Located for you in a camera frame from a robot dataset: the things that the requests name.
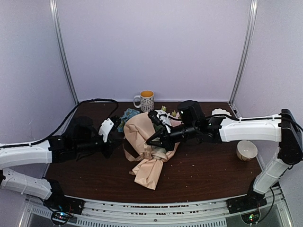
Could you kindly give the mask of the beige ribbon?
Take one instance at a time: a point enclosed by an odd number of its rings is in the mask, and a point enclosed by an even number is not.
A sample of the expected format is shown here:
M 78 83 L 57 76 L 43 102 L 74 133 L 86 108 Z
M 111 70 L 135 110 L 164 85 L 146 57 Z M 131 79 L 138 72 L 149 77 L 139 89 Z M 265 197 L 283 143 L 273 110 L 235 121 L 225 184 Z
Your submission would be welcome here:
M 133 156 L 130 152 L 128 152 L 124 144 L 123 144 L 123 150 L 124 150 L 125 158 L 130 162 L 140 162 L 144 159 L 147 160 L 157 159 L 167 162 L 174 155 L 174 153 L 171 153 L 170 151 L 167 152 L 164 148 L 158 148 L 155 146 L 145 149 L 143 153 L 140 154 L 136 153 L 137 156 Z

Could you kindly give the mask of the green and tan wrapping paper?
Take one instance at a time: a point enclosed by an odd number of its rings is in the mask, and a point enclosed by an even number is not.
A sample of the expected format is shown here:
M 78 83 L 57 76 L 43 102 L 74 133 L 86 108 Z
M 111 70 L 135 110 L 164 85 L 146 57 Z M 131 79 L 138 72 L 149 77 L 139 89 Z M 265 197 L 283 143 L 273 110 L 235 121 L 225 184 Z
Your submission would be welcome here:
M 134 157 L 127 149 L 124 149 L 128 161 L 139 163 L 131 170 L 131 173 L 135 175 L 134 182 L 151 190 L 156 189 L 163 163 L 175 155 L 179 146 L 179 143 L 176 143 L 174 149 L 167 152 L 163 148 L 146 144 L 147 139 L 155 132 L 147 112 L 132 117 L 124 125 L 125 139 L 139 155 Z

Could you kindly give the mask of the blue hydrangea fake flower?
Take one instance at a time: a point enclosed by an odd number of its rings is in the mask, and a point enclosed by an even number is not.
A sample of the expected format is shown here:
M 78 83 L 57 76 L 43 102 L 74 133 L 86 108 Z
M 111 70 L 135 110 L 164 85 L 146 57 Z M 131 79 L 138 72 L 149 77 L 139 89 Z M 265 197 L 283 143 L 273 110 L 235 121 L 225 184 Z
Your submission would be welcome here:
M 140 111 L 138 111 L 138 110 L 135 110 L 135 109 L 132 109 L 132 108 L 127 108 L 124 111 L 123 116 L 120 118 L 121 122 L 120 122 L 120 125 L 117 128 L 118 132 L 123 133 L 124 132 L 124 126 L 125 126 L 126 122 L 128 120 L 130 120 L 132 117 L 138 115 L 139 113 L 140 113 Z

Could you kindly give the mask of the white mug with orange inside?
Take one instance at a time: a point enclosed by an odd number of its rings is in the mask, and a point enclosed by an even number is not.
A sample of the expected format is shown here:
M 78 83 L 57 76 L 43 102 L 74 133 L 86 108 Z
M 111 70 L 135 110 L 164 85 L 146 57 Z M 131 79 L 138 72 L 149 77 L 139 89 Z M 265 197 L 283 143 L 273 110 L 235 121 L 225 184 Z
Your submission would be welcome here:
M 154 92 L 151 90 L 142 91 L 133 98 L 133 105 L 142 112 L 154 110 Z

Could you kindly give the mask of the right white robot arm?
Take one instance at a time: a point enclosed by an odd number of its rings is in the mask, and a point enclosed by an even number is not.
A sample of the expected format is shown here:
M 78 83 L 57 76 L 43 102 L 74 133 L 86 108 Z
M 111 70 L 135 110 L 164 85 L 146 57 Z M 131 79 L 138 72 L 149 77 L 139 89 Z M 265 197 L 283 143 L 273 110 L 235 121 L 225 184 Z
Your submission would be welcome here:
M 252 181 L 247 195 L 243 197 L 246 208 L 254 208 L 261 197 L 284 175 L 287 169 L 303 159 L 302 128 L 287 109 L 280 114 L 257 118 L 233 118 L 226 114 L 211 117 L 193 117 L 181 111 L 181 124 L 173 126 L 167 113 L 150 111 L 148 117 L 163 128 L 146 141 L 148 145 L 172 151 L 175 144 L 196 138 L 204 143 L 251 141 L 257 144 L 276 143 L 277 149 L 266 168 Z

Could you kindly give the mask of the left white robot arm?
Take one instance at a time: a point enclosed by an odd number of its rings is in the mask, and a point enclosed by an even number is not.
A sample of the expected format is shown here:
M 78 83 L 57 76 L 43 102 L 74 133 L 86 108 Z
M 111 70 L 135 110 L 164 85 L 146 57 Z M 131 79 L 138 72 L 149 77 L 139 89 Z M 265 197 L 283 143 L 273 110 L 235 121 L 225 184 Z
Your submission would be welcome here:
M 68 206 L 68 199 L 56 180 L 38 179 L 13 171 L 13 166 L 63 163 L 80 160 L 97 152 L 109 158 L 120 145 L 111 132 L 120 125 L 117 116 L 105 119 L 96 130 L 88 117 L 72 119 L 61 135 L 51 134 L 45 139 L 25 144 L 3 144 L 0 147 L 0 187 L 50 201 L 58 210 Z

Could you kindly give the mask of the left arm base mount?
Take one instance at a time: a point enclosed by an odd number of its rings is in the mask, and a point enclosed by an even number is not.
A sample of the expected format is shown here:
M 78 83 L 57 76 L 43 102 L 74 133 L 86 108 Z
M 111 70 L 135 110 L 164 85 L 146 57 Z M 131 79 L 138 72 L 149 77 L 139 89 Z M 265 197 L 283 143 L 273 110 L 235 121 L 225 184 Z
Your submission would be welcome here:
M 71 212 L 72 214 L 82 214 L 85 201 L 68 197 L 64 194 L 62 187 L 56 180 L 48 180 L 51 186 L 51 195 L 44 200 L 47 207 L 54 210 Z

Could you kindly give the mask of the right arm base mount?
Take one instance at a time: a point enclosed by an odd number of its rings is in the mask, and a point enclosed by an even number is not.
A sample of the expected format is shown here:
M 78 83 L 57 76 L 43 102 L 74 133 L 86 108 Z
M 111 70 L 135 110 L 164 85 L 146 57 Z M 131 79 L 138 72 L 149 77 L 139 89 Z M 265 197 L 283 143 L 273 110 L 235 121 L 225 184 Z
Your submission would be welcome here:
M 230 214 L 257 209 L 267 205 L 265 195 L 249 191 L 246 195 L 228 199 L 226 201 Z

